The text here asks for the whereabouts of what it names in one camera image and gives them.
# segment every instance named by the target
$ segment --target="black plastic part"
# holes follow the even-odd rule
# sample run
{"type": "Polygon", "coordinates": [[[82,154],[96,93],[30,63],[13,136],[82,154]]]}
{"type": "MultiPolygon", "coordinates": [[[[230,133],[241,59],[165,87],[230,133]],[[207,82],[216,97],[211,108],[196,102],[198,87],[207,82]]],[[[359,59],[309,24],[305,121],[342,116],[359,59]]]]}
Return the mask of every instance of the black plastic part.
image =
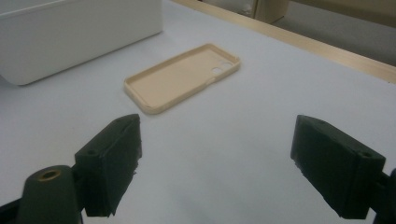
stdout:
{"type": "Polygon", "coordinates": [[[16,223],[19,206],[20,206],[20,199],[1,206],[0,207],[0,223],[2,223],[2,224],[16,223]]]}
{"type": "Polygon", "coordinates": [[[291,158],[340,217],[366,218],[382,155],[323,120],[299,115],[291,158]]]}
{"type": "Polygon", "coordinates": [[[115,119],[76,153],[73,170],[83,179],[78,188],[84,192],[78,201],[87,216],[116,213],[142,157],[139,124],[138,115],[115,119]]]}
{"type": "Polygon", "coordinates": [[[375,183],[370,205],[376,211],[375,223],[396,223],[396,169],[375,183]]]}
{"type": "Polygon", "coordinates": [[[18,224],[77,224],[79,221],[80,212],[70,167],[52,166],[26,179],[18,224]]]}

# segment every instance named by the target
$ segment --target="phone case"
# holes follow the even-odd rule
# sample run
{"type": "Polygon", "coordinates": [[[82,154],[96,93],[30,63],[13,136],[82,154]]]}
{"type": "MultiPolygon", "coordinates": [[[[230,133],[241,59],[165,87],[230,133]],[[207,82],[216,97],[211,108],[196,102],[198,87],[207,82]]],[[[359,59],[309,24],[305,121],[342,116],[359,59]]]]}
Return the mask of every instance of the phone case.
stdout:
{"type": "Polygon", "coordinates": [[[238,57],[206,44],[128,77],[124,88],[148,114],[158,114],[240,67],[238,57]]]}

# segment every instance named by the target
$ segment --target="white table surface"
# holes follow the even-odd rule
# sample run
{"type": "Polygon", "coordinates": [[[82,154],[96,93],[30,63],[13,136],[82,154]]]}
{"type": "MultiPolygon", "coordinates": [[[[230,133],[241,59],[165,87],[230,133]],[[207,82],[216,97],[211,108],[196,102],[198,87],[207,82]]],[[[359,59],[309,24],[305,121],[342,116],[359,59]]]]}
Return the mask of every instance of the white table surface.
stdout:
{"type": "Polygon", "coordinates": [[[372,223],[344,220],[290,159],[296,116],[324,119],[396,167],[396,86],[167,0],[164,30],[33,84],[0,79],[0,204],[32,173],[74,164],[111,120],[141,117],[143,158],[110,218],[85,223],[372,223]],[[239,71],[155,116],[123,80],[214,43],[239,71]]]}

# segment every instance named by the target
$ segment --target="white box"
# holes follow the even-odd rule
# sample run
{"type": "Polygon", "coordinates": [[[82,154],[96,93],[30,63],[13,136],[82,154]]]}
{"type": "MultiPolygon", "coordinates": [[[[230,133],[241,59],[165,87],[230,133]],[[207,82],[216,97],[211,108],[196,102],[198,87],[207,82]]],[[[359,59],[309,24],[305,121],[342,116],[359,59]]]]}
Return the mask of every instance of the white box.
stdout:
{"type": "Polygon", "coordinates": [[[161,0],[2,0],[0,75],[24,85],[162,28],[161,0]]]}

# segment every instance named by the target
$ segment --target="wooden frame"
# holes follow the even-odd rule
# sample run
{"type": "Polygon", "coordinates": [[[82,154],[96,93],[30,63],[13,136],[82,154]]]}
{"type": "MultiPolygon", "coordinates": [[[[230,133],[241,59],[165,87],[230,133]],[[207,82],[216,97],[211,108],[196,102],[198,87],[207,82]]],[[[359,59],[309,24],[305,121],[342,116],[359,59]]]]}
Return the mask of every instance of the wooden frame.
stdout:
{"type": "Polygon", "coordinates": [[[272,23],[282,18],[289,1],[396,27],[395,0],[256,0],[255,19],[272,23]]]}
{"type": "Polygon", "coordinates": [[[374,77],[379,77],[386,80],[387,82],[396,84],[395,66],[381,63],[373,59],[363,57],[359,54],[349,52],[344,49],[339,49],[331,45],[319,42],[317,40],[302,35],[297,35],[293,32],[277,28],[262,21],[253,20],[251,18],[238,15],[231,11],[219,7],[214,7],[203,2],[199,2],[196,0],[173,1],[185,7],[190,7],[205,14],[217,17],[219,19],[244,26],[252,31],[270,36],[274,39],[280,40],[299,49],[304,49],[309,52],[315,53],[333,62],[340,63],[342,65],[359,70],[363,73],[370,74],[374,77]]]}

